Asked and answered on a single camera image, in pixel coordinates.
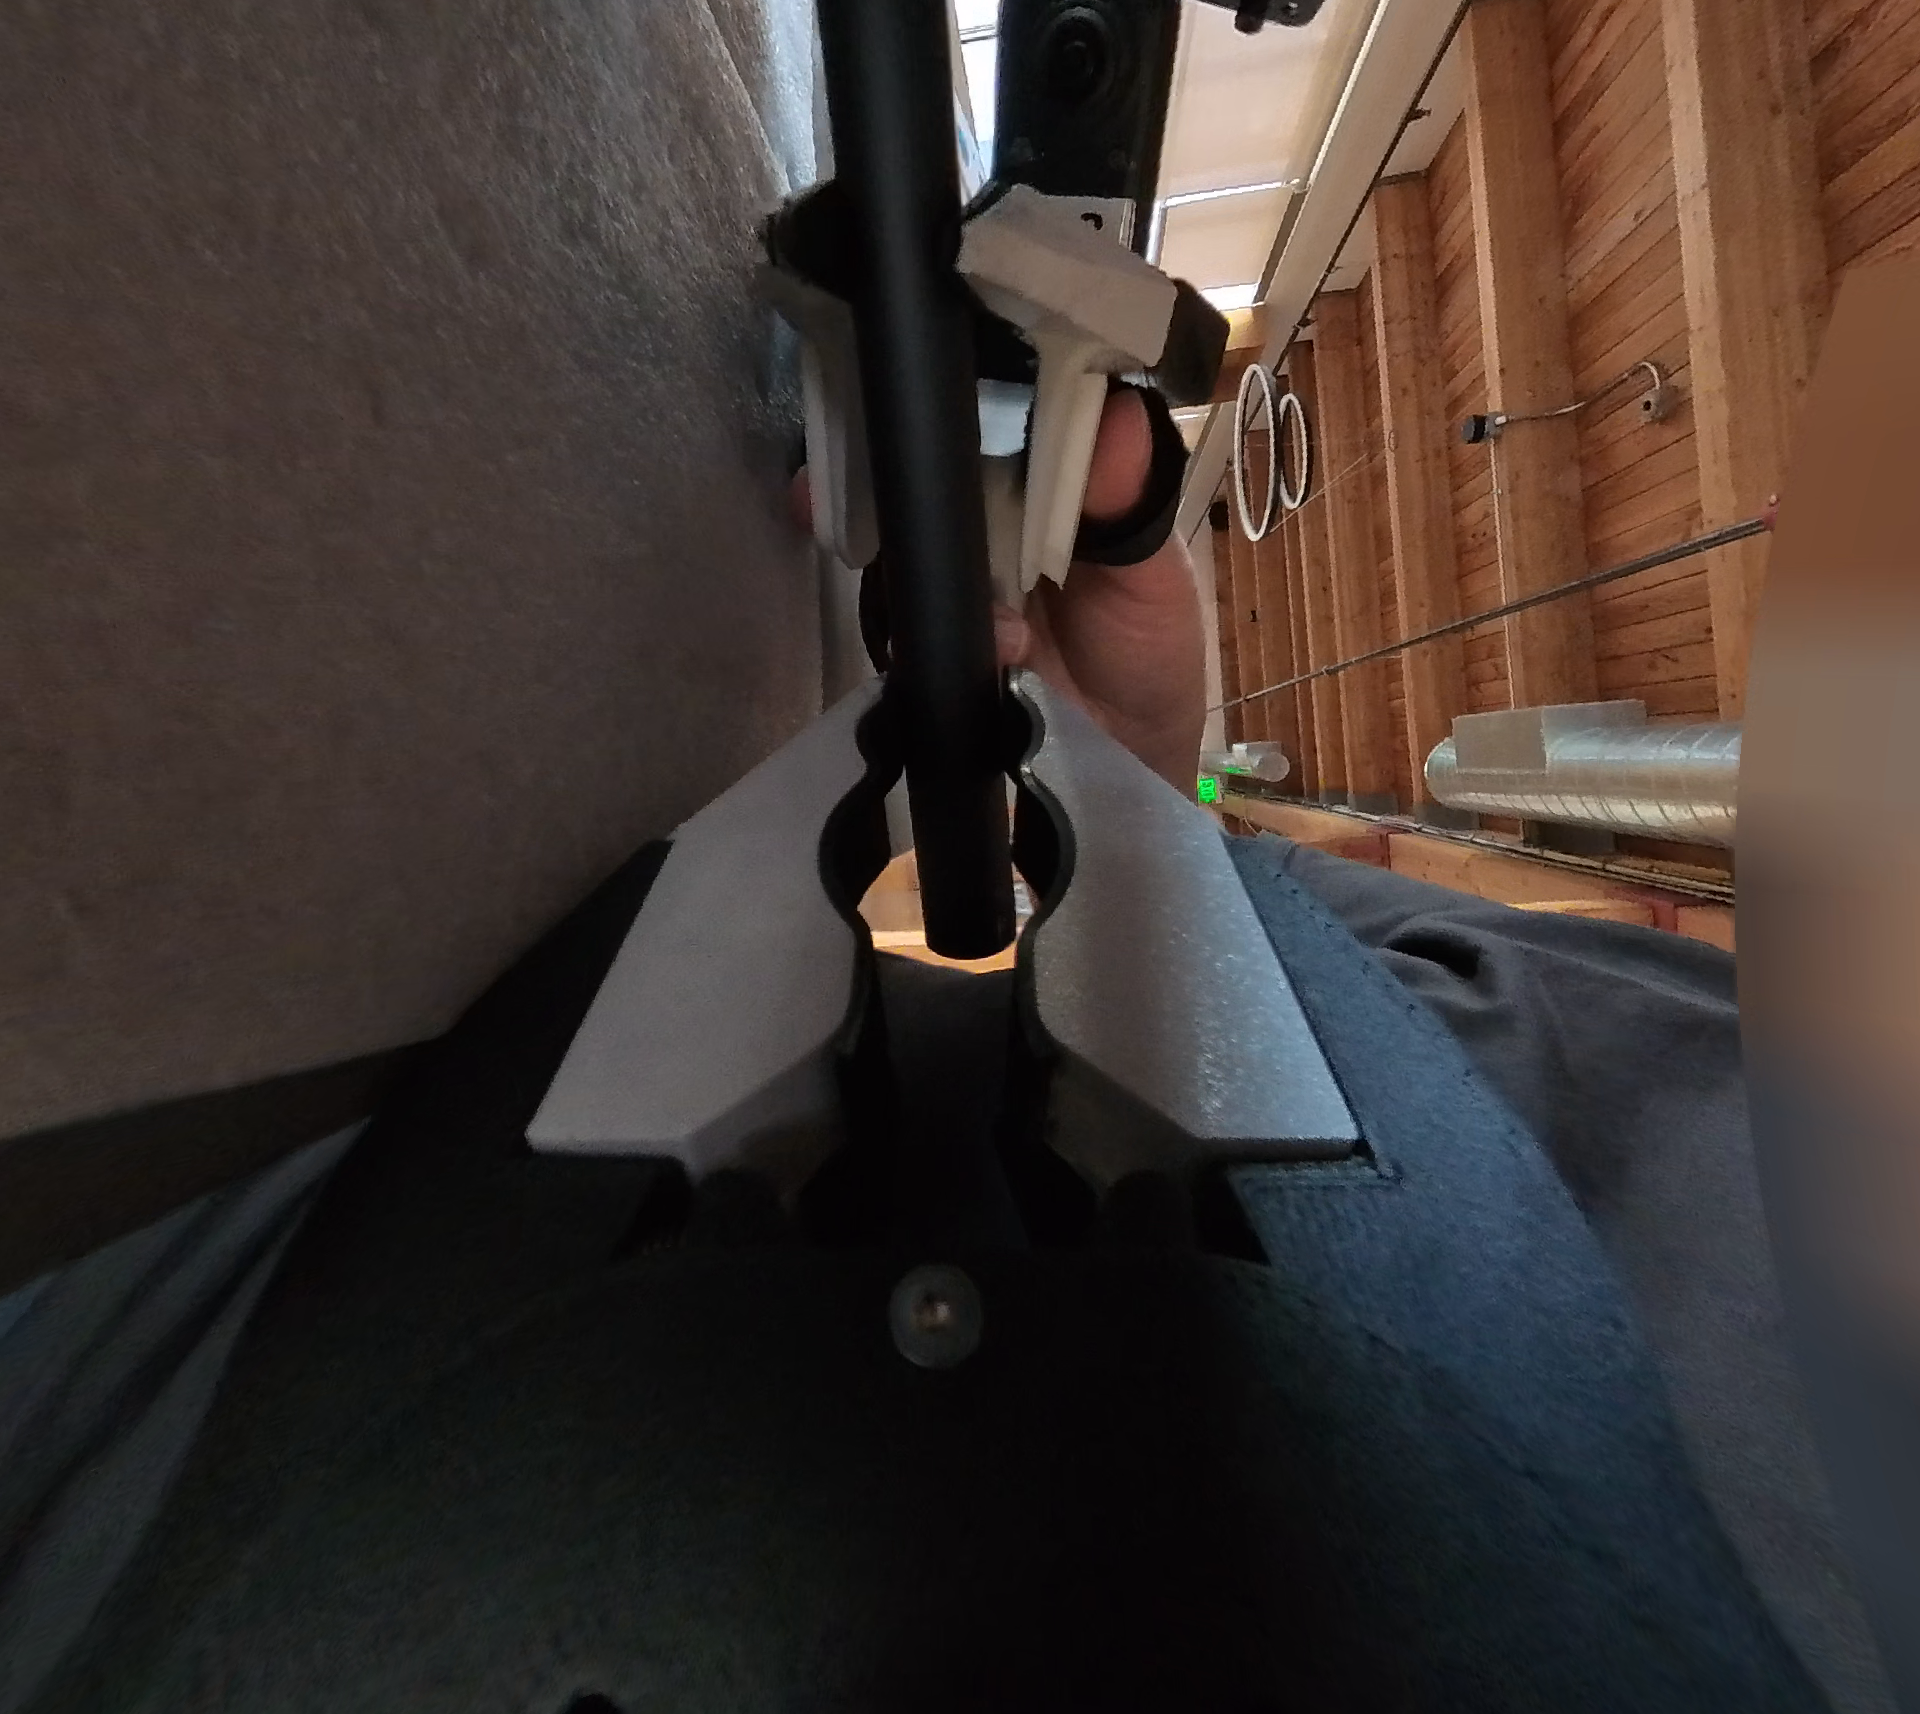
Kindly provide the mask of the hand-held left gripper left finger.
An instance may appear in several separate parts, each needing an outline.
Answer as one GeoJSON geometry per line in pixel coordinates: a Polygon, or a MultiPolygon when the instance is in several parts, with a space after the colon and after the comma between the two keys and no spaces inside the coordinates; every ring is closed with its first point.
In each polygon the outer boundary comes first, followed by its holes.
{"type": "Polygon", "coordinates": [[[548,1156],[805,1181],[836,1147],[856,940],[820,837],[869,764],[869,681],[688,819],[528,1126],[548,1156]]]}

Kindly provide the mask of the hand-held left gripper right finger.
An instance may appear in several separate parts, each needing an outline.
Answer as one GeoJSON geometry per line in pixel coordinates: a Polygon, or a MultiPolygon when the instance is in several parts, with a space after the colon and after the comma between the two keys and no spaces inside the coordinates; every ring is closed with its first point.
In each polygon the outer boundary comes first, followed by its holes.
{"type": "Polygon", "coordinates": [[[1360,1128],[1219,824],[1030,670],[1019,782],[1060,872],[1019,936],[1056,1050],[1047,1137],[1102,1189],[1345,1159],[1360,1128]]]}

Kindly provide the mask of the silver air duct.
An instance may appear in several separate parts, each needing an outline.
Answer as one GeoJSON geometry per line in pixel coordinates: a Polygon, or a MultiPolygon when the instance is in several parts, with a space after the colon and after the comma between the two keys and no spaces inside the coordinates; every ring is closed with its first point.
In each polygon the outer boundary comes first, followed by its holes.
{"type": "Polygon", "coordinates": [[[1739,722],[1650,722],[1640,700],[1459,716],[1426,760],[1435,800],[1481,815],[1567,822],[1730,848],[1739,722]]]}

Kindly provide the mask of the black pen-shaped screwdriver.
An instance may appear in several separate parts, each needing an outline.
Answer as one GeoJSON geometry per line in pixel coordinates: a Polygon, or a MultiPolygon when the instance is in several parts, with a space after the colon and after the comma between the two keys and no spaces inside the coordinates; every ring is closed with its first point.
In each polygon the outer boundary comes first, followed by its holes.
{"type": "Polygon", "coordinates": [[[1012,936],[1010,822],[948,0],[818,0],[836,178],[853,202],[854,324],[886,568],[887,692],[928,945],[1012,936]]]}

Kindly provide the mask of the steel tie rod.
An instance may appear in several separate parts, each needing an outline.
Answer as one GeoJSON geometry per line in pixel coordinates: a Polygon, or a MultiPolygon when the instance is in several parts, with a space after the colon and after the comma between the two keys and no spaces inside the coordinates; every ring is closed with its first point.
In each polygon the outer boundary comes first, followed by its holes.
{"type": "Polygon", "coordinates": [[[1770,502],[1765,507],[1765,511],[1759,517],[1756,517],[1756,518],[1743,520],[1743,522],[1736,522],[1736,524],[1726,524],[1726,526],[1715,528],[1712,531],[1705,531],[1705,533],[1699,533],[1695,537],[1681,540],[1681,544],[1673,544],[1673,546],[1670,546],[1666,550],[1646,551],[1644,555],[1635,557],[1631,561],[1624,561],[1617,566],[1604,568],[1604,570],[1598,570],[1598,572],[1591,572],[1591,573],[1587,573],[1584,577],[1571,577],[1571,581],[1563,581],[1563,583],[1552,584],[1549,590],[1540,590],[1536,594],[1529,594],[1525,597],[1499,603],[1499,606],[1485,608],[1481,612],[1475,612],[1475,614],[1470,614],[1470,616],[1465,616],[1465,619],[1455,619],[1452,623],[1441,623],[1441,625],[1424,628],[1422,632],[1417,632],[1413,636],[1402,638],[1399,641],[1391,641],[1391,643],[1382,645],[1382,647],[1373,647],[1373,649],[1362,650],[1362,652],[1353,654],[1353,656],[1336,659],[1334,663],[1327,663],[1327,665],[1318,667],[1318,669],[1303,670],[1300,674],[1287,676],[1287,678],[1283,678],[1279,681],[1274,681],[1274,683],[1270,683],[1267,687],[1250,689],[1250,691],[1245,691],[1245,692],[1239,692],[1239,694],[1228,694],[1228,696],[1225,696],[1219,702],[1214,702],[1208,707],[1208,714],[1214,716],[1214,714],[1226,713],[1228,709],[1239,707],[1241,703],[1246,703],[1246,702],[1256,702],[1256,700],[1263,700],[1263,696],[1281,694],[1281,692],[1290,691],[1294,687],[1309,685],[1309,683],[1314,683],[1314,681],[1320,681],[1320,680],[1336,678],[1336,676],[1345,674],[1347,670],[1356,670],[1356,669],[1378,663],[1382,659],[1397,659],[1397,656],[1400,656],[1404,652],[1428,647],[1432,643],[1439,643],[1439,641],[1444,641],[1444,639],[1450,639],[1450,638],[1457,638],[1457,636],[1468,636],[1468,634],[1474,634],[1477,628],[1492,627],[1496,623],[1507,623],[1510,619],[1518,619],[1521,614],[1527,614],[1527,612],[1532,612],[1532,610],[1540,610],[1545,606],[1558,605],[1558,603],[1567,601],[1567,599],[1571,599],[1574,595],[1585,595],[1585,594],[1596,592],[1600,588],[1606,588],[1606,584],[1617,583],[1622,577],[1646,575],[1650,572],[1657,572],[1657,570],[1664,570],[1668,566],[1677,566],[1677,564],[1681,564],[1684,561],[1690,561],[1690,559],[1695,559],[1699,555],[1706,555],[1708,551],[1732,548],[1732,546],[1737,546],[1737,544],[1743,544],[1745,540],[1750,540],[1750,537],[1770,535],[1774,531],[1776,520],[1778,520],[1778,504],[1770,502]]]}

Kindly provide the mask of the person's right hand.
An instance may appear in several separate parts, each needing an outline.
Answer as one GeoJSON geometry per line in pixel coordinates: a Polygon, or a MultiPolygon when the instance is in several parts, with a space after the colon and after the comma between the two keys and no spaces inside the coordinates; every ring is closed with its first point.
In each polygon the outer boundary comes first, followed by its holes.
{"type": "Polygon", "coordinates": [[[1078,561],[1023,610],[995,606],[1003,669],[1028,669],[1074,700],[1146,768],[1188,797],[1206,725],[1206,628],[1179,537],[1131,566],[1078,561]]]}

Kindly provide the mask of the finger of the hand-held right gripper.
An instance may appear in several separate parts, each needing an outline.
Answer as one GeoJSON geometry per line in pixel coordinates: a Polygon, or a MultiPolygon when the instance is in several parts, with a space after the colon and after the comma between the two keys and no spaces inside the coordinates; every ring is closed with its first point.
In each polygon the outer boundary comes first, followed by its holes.
{"type": "Polygon", "coordinates": [[[963,222],[957,268],[1032,352],[1019,365],[985,359],[995,377],[1137,374],[1166,354],[1173,280],[1133,253],[1118,215],[1091,198],[1012,183],[963,222]]]}
{"type": "Polygon", "coordinates": [[[761,288],[801,335],[812,531],[847,568],[880,550],[854,301],[867,268],[853,198],[818,183],[763,229],[761,288]]]}

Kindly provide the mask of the white foam sheet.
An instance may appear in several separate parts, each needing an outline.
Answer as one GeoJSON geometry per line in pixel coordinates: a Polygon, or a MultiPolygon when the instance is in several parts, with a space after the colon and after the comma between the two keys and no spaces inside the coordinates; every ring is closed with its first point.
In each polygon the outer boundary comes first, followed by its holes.
{"type": "Polygon", "coordinates": [[[4,1132],[439,1033],[818,707],[809,0],[4,0],[4,1132]]]}

